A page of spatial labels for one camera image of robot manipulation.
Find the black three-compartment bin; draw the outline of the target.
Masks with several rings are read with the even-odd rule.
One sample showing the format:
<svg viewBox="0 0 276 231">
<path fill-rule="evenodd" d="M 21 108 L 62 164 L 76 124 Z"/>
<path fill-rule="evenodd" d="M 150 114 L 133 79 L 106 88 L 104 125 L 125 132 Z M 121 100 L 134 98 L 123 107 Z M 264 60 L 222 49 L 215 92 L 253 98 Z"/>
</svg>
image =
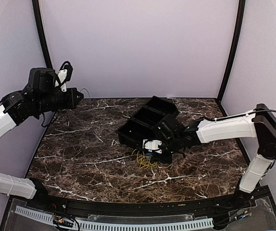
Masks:
<svg viewBox="0 0 276 231">
<path fill-rule="evenodd" d="M 119 143 L 133 149 L 142 148 L 144 140 L 157 139 L 154 128 L 165 116 L 177 117 L 178 114 L 171 100 L 153 96 L 116 131 Z"/>
</svg>

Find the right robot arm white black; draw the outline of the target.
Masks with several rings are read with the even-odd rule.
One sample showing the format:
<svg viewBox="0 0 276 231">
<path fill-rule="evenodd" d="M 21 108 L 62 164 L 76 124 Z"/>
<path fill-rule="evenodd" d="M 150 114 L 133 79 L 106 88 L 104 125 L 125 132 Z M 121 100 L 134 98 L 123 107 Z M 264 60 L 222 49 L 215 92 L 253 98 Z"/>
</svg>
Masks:
<svg viewBox="0 0 276 231">
<path fill-rule="evenodd" d="M 168 115 L 155 126 L 156 138 L 144 140 L 142 147 L 149 152 L 168 155 L 213 141 L 256 138 L 259 144 L 257 153 L 239 182 L 239 191 L 229 199 L 229 204 L 234 209 L 239 209 L 247 203 L 248 193 L 254 191 L 276 161 L 275 114 L 276 110 L 271 110 L 261 103 L 242 114 L 200 118 L 187 126 Z"/>
</svg>

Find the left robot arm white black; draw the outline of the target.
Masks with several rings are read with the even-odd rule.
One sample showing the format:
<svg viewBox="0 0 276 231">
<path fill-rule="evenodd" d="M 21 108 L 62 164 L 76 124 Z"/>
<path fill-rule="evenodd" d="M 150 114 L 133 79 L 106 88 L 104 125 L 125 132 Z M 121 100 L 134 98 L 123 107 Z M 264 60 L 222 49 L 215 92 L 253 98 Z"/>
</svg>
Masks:
<svg viewBox="0 0 276 231">
<path fill-rule="evenodd" d="M 66 86 L 72 72 L 69 61 L 65 61 L 58 72 L 51 68 L 32 68 L 27 85 L 0 101 L 0 138 L 29 117 L 39 119 L 46 112 L 75 109 L 84 95 L 77 88 Z M 33 200 L 42 210 L 52 206 L 46 188 L 37 179 L 0 173 L 0 193 Z"/>
</svg>

